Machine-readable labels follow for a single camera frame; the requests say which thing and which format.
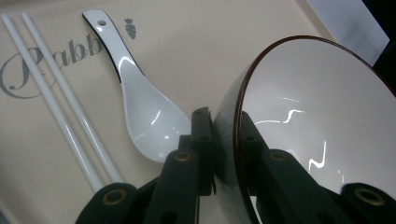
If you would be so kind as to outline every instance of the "brass ring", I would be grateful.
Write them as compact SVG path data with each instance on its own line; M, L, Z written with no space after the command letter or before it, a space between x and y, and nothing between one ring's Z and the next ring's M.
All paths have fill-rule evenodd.
M370 205L382 206L385 204L384 198L370 189L358 188L354 190L354 193L356 197Z
M117 198L112 199L111 196L114 196L115 194L119 195L117 195ZM103 203L110 206L119 204L126 198L127 194L128 193L125 189L113 189L103 196Z
M271 152L270 157L273 161L285 161L286 160L286 155L281 152L278 152L278 151Z
M191 158L191 154L188 153L188 152L178 152L178 153L175 155L175 159L176 159L177 161L189 161L190 158Z

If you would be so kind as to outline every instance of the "chopstick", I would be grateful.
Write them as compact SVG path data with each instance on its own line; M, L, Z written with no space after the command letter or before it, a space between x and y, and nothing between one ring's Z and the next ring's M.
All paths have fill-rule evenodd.
M39 45L40 50L43 52L43 55L44 56L47 55L47 56L45 56L45 58L49 62L49 66L50 66L52 72L58 79L60 86L61 86L64 94L66 95L67 100L69 101L69 104L73 107L76 115L78 116L78 121L84 127L84 131L89 136L93 146L95 147L95 149L96 149L95 151L98 154L100 154L99 157L101 158L101 161L104 164L107 172L109 173L112 181L121 182L121 178L120 178L120 175L119 175L117 169L115 168L111 159L108 157L106 151L103 148L102 143L100 142L99 138L97 137L97 134L91 128L91 124L89 123L87 117L85 116L85 113L83 113L81 107L78 104L76 97L74 96L73 92L70 90L69 86L67 85L67 82L63 78L63 75L60 72L59 68L56 66L56 62L51 58L49 51L47 50L47 48L44 45L44 42L42 41L42 38L38 34L38 31L35 29L33 23L31 22L30 18L26 14L22 14L22 16L23 16L23 19L25 20L26 24L28 25L30 32L32 33L33 36L35 36L35 41ZM32 74L38 88L42 92L44 99L46 100L46 102L49 106L49 109L52 112L52 115L55 117L59 127L61 128L62 133L64 134L64 137L66 138L76 159L78 160L78 163L79 163L81 169L83 170L85 176L88 178L93 190L98 191L104 185L103 185L101 179L99 178L99 175L96 173L95 169L93 168L89 158L85 154L85 151L84 151L83 147L81 146L81 143L79 142L71 125L69 124L64 112L62 111L61 107L57 103L52 92L50 91L50 88L49 88L46 80L42 77L41 72L39 71L32 56L30 55L28 49L26 48L25 44L23 43L23 40L21 39L21 36L19 35L18 31L16 30L15 26L13 25L11 19L6 14L2 14L2 19L9 31L9 34L12 37L14 43L16 44L18 50L20 51L22 58L25 60L28 68L30 69L31 74Z
M79 121L80 125L83 127L85 134L87 134L88 138L90 139L91 144L92 144L93 148L95 149L96 154L100 158L102 164L105 166L106 171L107 171L108 175L110 176L112 182L122 182L120 173L118 172L113 161L108 156L105 147L103 146L98 135L96 134L96 131L93 129L87 115L84 113L83 109L81 108L81 106L78 103L78 100L77 100L75 94L70 89L67 81L64 79L61 69L59 69L58 65L56 64L55 60L53 59L53 57L50 54L49 50L47 49L46 45L44 44L43 38L41 37L40 33L37 31L32 20L26 13L23 12L21 15L22 15L23 20L26 23L27 28L29 29L33 39L37 43L41 52L43 53L44 58L46 59L47 64L49 65L49 68L51 69L53 75L55 75L62 91L64 92L64 95L65 95L67 101L69 102L69 104L73 108L74 113L78 117L78 121Z

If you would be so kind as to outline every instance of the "spoon handle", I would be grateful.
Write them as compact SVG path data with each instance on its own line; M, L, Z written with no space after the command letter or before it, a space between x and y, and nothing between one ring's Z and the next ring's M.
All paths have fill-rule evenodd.
M88 10L82 13L82 16L105 45L105 49L110 55L121 83L125 79L123 78L125 74L121 72L121 65L124 64L124 62L128 63L130 66L134 66L132 70L134 70L135 73L144 75L134 61L134 57L132 57L131 53L126 48L113 21L103 10Z

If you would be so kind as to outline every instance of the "white ceramic spoon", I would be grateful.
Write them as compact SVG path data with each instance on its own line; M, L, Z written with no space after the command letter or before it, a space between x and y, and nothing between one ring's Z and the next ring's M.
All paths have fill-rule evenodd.
M189 118L143 75L111 19L102 10L83 13L106 47L119 74L126 124L136 148L153 161L164 162L177 149L181 134L190 134Z

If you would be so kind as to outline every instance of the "ceramic bowl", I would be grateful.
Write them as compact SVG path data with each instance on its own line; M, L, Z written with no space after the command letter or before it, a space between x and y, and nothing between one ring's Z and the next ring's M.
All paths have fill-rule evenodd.
M232 223L257 223L240 148L242 110L269 148L291 153L323 187L361 182L396 198L396 99L347 49L293 36L263 51L225 96L215 119L218 198Z

